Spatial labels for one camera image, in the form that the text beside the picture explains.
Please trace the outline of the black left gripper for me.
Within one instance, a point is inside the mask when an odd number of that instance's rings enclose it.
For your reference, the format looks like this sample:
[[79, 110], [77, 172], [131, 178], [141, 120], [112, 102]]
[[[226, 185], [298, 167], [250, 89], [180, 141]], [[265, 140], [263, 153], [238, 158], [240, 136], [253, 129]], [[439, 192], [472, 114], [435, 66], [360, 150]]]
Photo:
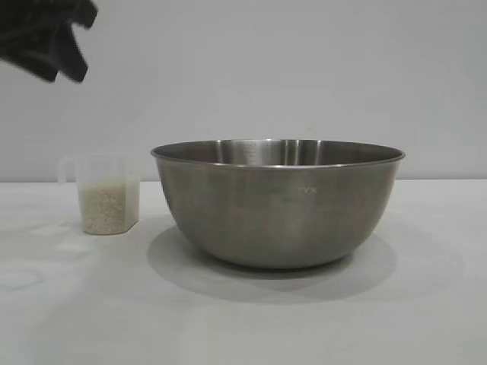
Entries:
[[[88, 64], [70, 23], [89, 29], [96, 17], [93, 1], [2, 1], [1, 60], [45, 82], [54, 82], [59, 70], [70, 80], [82, 82]], [[37, 43], [41, 33], [59, 25], [56, 55], [14, 53]]]

